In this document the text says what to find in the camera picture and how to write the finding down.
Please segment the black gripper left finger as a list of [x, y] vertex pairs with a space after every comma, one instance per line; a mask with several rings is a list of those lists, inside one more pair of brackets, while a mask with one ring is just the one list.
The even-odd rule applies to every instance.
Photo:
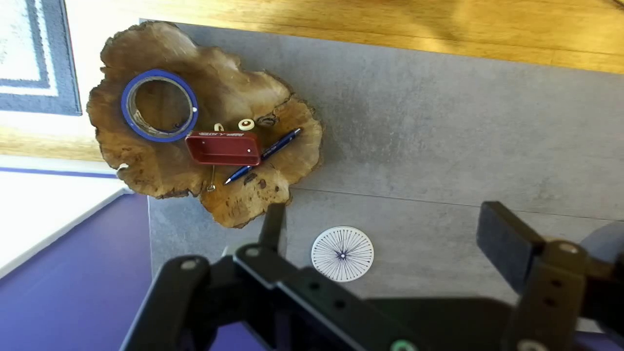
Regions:
[[206, 351], [216, 332], [243, 322], [274, 351], [417, 351], [405, 328], [313, 270], [278, 254], [284, 207], [271, 205], [259, 240], [210, 264], [165, 262], [120, 346], [122, 351]]

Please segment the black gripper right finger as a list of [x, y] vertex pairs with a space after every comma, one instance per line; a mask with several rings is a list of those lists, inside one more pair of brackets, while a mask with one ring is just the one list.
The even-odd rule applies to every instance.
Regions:
[[622, 344], [622, 256], [606, 262], [575, 242], [545, 240], [499, 201], [481, 203], [475, 244], [518, 295], [505, 351], [571, 351], [579, 318]]

